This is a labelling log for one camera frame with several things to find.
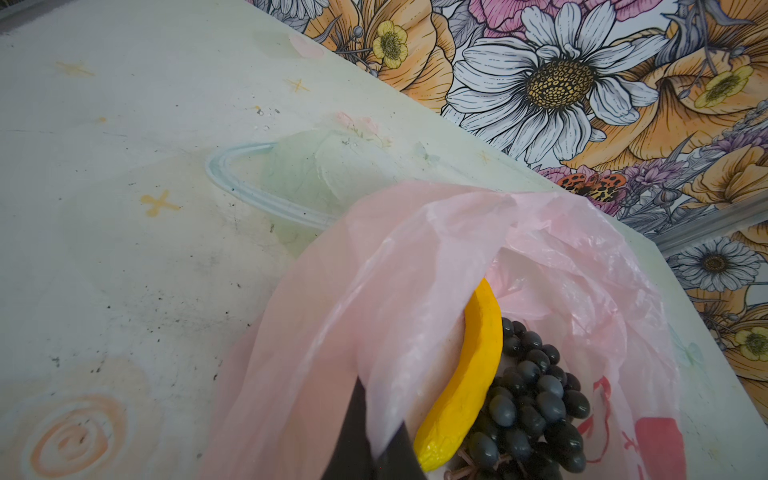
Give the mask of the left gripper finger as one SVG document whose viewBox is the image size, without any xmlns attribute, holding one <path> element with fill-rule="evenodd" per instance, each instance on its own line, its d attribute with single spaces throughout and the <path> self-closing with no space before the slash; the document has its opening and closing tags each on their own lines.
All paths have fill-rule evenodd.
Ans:
<svg viewBox="0 0 768 480">
<path fill-rule="evenodd" d="M 323 473 L 323 480 L 424 480 L 421 469 L 402 423 L 386 449 L 374 456 L 366 435 L 366 391 L 357 379 L 342 428 Z"/>
</svg>

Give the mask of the pink plastic bag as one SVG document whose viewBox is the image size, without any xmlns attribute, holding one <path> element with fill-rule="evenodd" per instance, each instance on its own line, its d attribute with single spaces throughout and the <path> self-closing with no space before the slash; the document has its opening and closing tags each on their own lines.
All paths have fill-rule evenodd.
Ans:
<svg viewBox="0 0 768 480">
<path fill-rule="evenodd" d="M 588 201 L 402 183 L 358 201 L 283 276 L 225 360 L 204 479 L 321 479 L 357 379 L 379 456 L 412 438 L 487 280 L 550 336 L 594 412 L 589 479 L 683 479 L 679 373 L 660 294 Z"/>
</svg>

